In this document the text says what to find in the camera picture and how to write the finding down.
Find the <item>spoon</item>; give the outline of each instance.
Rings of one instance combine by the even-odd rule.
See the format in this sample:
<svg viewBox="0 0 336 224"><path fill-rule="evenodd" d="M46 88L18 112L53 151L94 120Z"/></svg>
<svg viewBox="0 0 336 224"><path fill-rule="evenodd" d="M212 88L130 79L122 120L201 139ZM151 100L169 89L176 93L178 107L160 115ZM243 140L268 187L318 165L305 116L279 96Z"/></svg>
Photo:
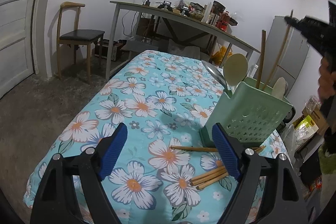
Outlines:
<svg viewBox="0 0 336 224"><path fill-rule="evenodd" d="M218 69L214 65L210 64L209 62L203 60L202 64L206 68L206 70L210 73L210 75L224 87L224 91L227 94L228 90L224 76L218 71Z"/></svg>
<svg viewBox="0 0 336 224"><path fill-rule="evenodd" d="M279 100L282 100L286 89L286 80L280 77L273 86L271 95Z"/></svg>
<svg viewBox="0 0 336 224"><path fill-rule="evenodd" d="M245 78L248 70L246 57L242 54L232 54L224 63L223 73L232 93Z"/></svg>

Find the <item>concrete floor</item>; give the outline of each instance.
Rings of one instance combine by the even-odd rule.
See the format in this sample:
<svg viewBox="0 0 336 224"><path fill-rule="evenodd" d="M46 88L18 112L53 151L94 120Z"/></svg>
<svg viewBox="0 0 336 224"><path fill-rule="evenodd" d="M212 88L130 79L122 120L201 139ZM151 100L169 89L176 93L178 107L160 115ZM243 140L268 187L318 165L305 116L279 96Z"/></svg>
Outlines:
<svg viewBox="0 0 336 224"><path fill-rule="evenodd" d="M127 56L112 62L112 67ZM31 75L0 99L0 187L26 223L31 210L22 199L29 175L63 129L106 83L106 60L102 68L98 68L98 58L92 57L91 62L91 85L86 83L86 64L82 62L65 69L62 81Z"/></svg>

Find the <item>green plastic utensil holder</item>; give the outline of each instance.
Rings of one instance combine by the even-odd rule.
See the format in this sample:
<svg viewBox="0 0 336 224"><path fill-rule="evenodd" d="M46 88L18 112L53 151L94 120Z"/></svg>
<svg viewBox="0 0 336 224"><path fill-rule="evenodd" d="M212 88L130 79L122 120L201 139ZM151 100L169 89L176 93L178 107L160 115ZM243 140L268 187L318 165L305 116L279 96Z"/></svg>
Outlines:
<svg viewBox="0 0 336 224"><path fill-rule="evenodd" d="M255 85L255 79L246 77L231 97L223 92L199 131L203 146L215 147L211 132L218 122L229 136L237 138L246 147L261 145L278 127L293 106L285 97L279 100L271 96L271 87L267 86L262 91Z"/></svg>

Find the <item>green plush fabric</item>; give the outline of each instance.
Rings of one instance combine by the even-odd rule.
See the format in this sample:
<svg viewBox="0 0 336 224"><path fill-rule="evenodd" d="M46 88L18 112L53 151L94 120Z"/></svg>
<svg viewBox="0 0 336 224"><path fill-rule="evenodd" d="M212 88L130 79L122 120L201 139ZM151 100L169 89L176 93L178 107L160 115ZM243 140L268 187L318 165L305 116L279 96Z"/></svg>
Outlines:
<svg viewBox="0 0 336 224"><path fill-rule="evenodd" d="M319 148L320 168L322 174L336 173L336 154L326 156L326 146L323 143Z"/></svg>

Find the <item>long wooden table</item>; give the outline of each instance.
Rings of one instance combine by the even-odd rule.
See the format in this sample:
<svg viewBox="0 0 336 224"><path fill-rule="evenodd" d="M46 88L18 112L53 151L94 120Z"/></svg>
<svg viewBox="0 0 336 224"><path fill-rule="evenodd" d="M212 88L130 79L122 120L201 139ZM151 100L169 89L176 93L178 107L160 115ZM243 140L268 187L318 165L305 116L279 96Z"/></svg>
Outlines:
<svg viewBox="0 0 336 224"><path fill-rule="evenodd" d="M220 30L220 29L218 29L218 28L216 28L212 25L209 25L209 24L204 23L204 22L200 22L200 21L195 20L193 18L182 16L182 15L170 12L168 10L162 10L162 9L158 9L158 8L155 8L155 7L150 7L150 6L140 5L140 4L120 2L120 1L110 1L110 3L115 3L116 7L115 7L115 11L114 11L113 21L112 21L112 26L111 26L111 33L110 33L110 42L109 42L107 64L106 64L106 74L105 74L106 81L108 81L110 79L110 76L115 71L117 71L119 68L122 68L125 64L127 64L130 61L130 58L131 58L131 52L130 52L129 57L125 62L121 63L119 66L117 66L113 70L110 70L113 41L114 41L114 36L115 36L115 33L116 33L116 27L117 27L119 12L120 12L121 9L139 12L139 16L138 16L137 23L136 23L136 26L135 26L134 30L137 29L137 25L139 23L141 13L146 13L146 14L151 14L151 15L158 16L158 17L161 17L161 18L174 20L174 21L183 23L185 25L189 25L191 27L199 29L203 32L207 32L209 34L212 34L212 35L214 35L218 38L221 38L221 39L229 42L228 50L226 51L226 55L224 56L221 65L223 65L223 63L224 63L224 61L227 57L227 54L229 53L232 45L235 45L235 46L237 46L237 47L239 47L239 48L241 48L241 49L243 49L244 51L247 52L247 54L246 54L247 61L250 59L253 52L260 53L257 49L255 49L251 45L248 45L244 41L236 38L235 36L230 35L230 34L224 32L224 31L222 31L222 30Z"/></svg>

